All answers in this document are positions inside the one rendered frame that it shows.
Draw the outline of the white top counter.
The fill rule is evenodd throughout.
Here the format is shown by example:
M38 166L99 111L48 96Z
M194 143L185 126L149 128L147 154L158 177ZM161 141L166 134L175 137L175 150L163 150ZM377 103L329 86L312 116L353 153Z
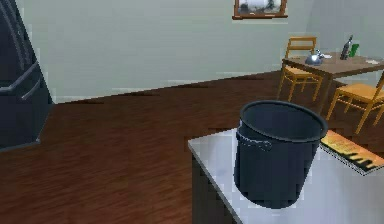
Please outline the white top counter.
M362 176L319 148L298 201L269 209L248 201L234 184L234 129L188 146L192 224L384 224L384 168Z

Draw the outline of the brown wooden table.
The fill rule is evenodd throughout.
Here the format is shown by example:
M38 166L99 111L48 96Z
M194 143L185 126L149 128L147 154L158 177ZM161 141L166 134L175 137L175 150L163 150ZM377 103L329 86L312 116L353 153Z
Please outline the brown wooden table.
M347 60L341 60L338 52L331 52L330 55L331 58L324 59L321 65L307 65L305 63L306 56L282 59L283 66L290 66L323 77L324 89L319 95L320 101L316 109L318 114L322 113L325 101L329 95L330 86L334 79L380 70L383 70L384 75L384 61L378 62L377 64L370 64L367 62L368 58L365 56L355 56Z

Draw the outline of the dark grey pot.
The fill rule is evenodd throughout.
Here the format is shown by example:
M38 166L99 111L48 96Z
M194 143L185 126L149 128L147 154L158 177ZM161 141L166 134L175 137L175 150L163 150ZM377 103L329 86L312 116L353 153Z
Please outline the dark grey pot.
M262 207L291 206L327 131L321 116L297 104L260 100L245 105L236 131L235 186Z

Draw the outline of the black fridge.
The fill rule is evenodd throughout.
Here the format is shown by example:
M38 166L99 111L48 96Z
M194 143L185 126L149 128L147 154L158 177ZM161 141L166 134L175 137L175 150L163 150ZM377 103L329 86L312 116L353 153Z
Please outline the black fridge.
M0 0L0 87L11 85L36 61L16 1ZM39 78L39 88L21 100ZM13 91L0 93L0 151L39 143L52 106L40 65Z

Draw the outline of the dark bottle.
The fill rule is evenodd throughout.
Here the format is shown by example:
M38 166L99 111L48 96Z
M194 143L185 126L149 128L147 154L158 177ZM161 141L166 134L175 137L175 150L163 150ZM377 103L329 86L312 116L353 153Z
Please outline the dark bottle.
M348 41L344 44L343 50L342 50L341 55L340 55L340 59L341 60L346 60L348 58L348 56L349 56L349 48L352 45L352 39L353 39L353 36L350 36Z

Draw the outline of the silver kettle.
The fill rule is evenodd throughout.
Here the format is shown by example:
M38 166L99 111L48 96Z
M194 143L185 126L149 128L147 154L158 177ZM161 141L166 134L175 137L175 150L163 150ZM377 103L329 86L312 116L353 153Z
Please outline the silver kettle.
M312 54L312 55L309 55L306 58L305 63L307 65L318 66L318 65L322 64L322 59L323 59L323 54L321 53L320 50L316 49L316 53Z

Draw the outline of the brown framed picture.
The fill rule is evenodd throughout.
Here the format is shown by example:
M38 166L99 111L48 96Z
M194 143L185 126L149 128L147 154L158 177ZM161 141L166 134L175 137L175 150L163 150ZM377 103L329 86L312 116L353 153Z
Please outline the brown framed picture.
M287 0L234 0L233 20L287 18Z

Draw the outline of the yellow wooden chair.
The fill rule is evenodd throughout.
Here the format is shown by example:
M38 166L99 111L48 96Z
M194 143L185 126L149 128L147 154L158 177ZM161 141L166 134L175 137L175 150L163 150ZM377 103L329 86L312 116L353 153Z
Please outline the yellow wooden chair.
M350 107L363 112L355 131L356 134L360 133L369 114L374 110L378 111L373 123L376 126L384 114L384 71L375 87L363 83L338 87L328 109L326 120L330 119L337 102L345 104L344 112L347 112Z
M291 36L288 40L285 57L288 58L293 51L309 51L315 52L317 38L315 36ZM303 92L308 84L314 85L314 94L312 100L317 99L323 77L320 75L312 74L308 71L299 68L291 67L289 65L282 66L282 76L278 87L277 95L280 95L282 86L285 81L288 81L291 86L289 89L288 101L292 100L295 88L300 85L300 91Z

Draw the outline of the orange book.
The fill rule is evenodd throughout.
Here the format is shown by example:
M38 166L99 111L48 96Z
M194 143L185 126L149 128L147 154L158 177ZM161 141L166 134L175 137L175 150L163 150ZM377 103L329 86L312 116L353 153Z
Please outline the orange book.
M331 130L321 139L321 148L362 176L384 168L384 158Z

